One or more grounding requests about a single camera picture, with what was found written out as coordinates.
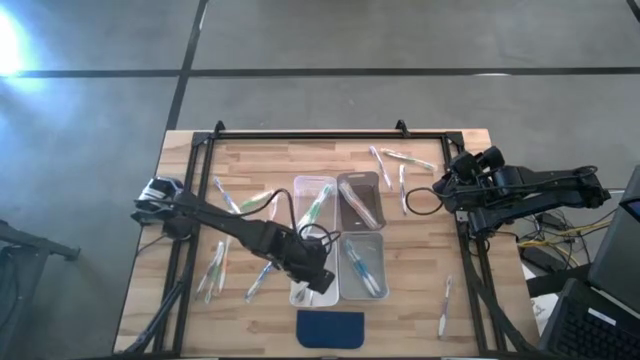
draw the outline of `wooden table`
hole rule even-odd
[[[466,149],[482,151],[491,145],[485,129],[464,129]],[[170,131],[164,141],[157,174],[184,179],[192,131]],[[443,154],[435,140],[233,140],[215,142],[212,175],[219,176],[236,202],[257,192],[280,187],[293,190],[298,175],[337,177],[352,171],[378,171],[369,145],[387,147],[436,163],[431,174],[407,165],[408,189],[431,186],[443,175]],[[385,157],[387,171],[398,184],[399,160]],[[199,174],[195,176],[199,184]],[[420,217],[403,215],[398,186],[391,191],[380,177],[380,196],[387,226],[381,233],[385,241],[385,259],[390,295],[382,301],[340,300],[331,310],[365,313],[365,343],[357,350],[306,349],[295,336],[296,308],[289,305],[289,279],[272,273],[251,304],[243,295],[256,279],[265,261],[252,256],[237,240],[231,246],[225,289],[220,298],[207,305],[190,301],[183,356],[440,356],[477,355],[466,283],[453,216],[444,209]],[[226,205],[213,184],[208,186],[207,200],[222,208]],[[437,200],[426,193],[416,193],[412,205],[429,209]],[[288,224],[285,211],[276,221]],[[159,228],[144,230],[140,246],[155,239]],[[193,289],[195,293],[216,244],[225,235],[203,227]],[[170,242],[147,248],[135,262],[129,292],[115,350],[126,348],[147,325],[160,303],[170,252]],[[531,343],[538,332],[516,245],[510,236],[496,236],[489,252],[491,268],[500,305],[514,325]],[[449,305],[447,339],[437,339],[438,319],[442,310],[447,275],[454,275]],[[485,328],[491,339],[490,321],[484,311]],[[172,337],[171,325],[167,332]]]

